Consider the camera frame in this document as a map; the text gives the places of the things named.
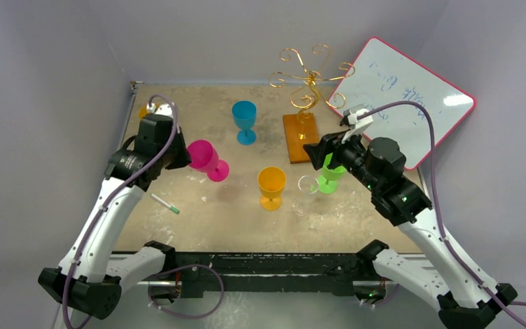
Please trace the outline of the orange plastic wine glass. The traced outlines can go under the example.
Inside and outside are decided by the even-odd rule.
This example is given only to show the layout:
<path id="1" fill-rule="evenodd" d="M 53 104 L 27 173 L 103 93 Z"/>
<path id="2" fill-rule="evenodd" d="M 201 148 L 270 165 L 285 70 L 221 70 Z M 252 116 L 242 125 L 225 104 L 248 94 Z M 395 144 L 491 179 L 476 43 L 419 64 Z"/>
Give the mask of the orange plastic wine glass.
<path id="1" fill-rule="evenodd" d="M 261 193 L 260 205 L 268 211 L 278 210 L 282 205 L 282 193 L 286 185 L 286 174 L 279 167 L 265 167 L 257 177 Z"/>

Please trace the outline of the pink plastic wine glass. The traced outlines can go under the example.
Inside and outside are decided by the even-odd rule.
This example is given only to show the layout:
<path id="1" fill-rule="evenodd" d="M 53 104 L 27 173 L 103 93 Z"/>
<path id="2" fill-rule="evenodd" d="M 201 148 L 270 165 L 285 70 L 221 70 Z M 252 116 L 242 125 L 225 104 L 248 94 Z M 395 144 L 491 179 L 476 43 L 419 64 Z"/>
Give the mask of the pink plastic wine glass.
<path id="1" fill-rule="evenodd" d="M 200 139 L 189 144 L 187 150 L 191 156 L 190 167 L 205 173 L 211 181 L 222 182 L 229 175 L 229 165 L 219 157 L 211 142 Z"/>

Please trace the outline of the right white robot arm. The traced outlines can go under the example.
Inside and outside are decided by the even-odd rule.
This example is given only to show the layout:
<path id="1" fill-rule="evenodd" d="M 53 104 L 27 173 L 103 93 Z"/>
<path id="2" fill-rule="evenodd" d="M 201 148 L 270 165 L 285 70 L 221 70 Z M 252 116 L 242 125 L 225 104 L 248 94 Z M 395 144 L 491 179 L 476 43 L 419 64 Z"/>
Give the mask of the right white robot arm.
<path id="1" fill-rule="evenodd" d="M 379 137 L 364 147 L 359 136 L 336 132 L 304 151 L 315 169 L 344 167 L 371 193 L 376 211 L 406 235 L 433 266 L 428 271 L 374 240 L 358 252 L 357 269 L 367 279 L 391 279 L 429 304 L 446 328 L 486 328 L 514 301 L 511 284 L 489 278 L 473 261 L 468 273 L 446 246 L 448 230 L 437 223 L 431 200 L 404 174 L 405 156 L 396 141 Z"/>

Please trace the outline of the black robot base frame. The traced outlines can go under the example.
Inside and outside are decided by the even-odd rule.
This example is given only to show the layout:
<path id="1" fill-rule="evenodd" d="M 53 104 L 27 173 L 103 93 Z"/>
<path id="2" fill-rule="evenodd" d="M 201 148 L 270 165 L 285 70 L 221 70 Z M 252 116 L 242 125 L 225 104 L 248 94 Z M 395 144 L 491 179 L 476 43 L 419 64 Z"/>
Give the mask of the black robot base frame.
<path id="1" fill-rule="evenodd" d="M 181 283 L 184 298 L 198 298 L 206 291 L 254 293 L 331 293 L 353 296 L 355 282 L 378 281 L 372 261 L 389 248 L 373 240 L 356 253 L 257 253 L 181 252 L 150 241 L 165 259 L 142 278 Z"/>

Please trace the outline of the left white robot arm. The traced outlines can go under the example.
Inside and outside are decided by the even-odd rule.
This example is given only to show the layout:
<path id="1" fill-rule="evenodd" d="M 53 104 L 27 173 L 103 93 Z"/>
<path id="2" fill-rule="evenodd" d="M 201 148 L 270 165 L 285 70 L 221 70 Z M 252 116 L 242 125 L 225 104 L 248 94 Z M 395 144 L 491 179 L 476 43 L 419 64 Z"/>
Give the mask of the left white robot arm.
<path id="1" fill-rule="evenodd" d="M 162 170 L 184 168 L 191 162 L 176 116 L 147 114 L 138 133 L 109 158 L 100 192 L 74 244 L 57 267 L 45 267 L 38 284 L 63 310 L 72 308 L 105 319 L 136 278 L 151 274 L 171 279 L 177 262 L 168 247 L 150 242 L 125 265 L 110 265 L 110 256 L 125 222 Z"/>

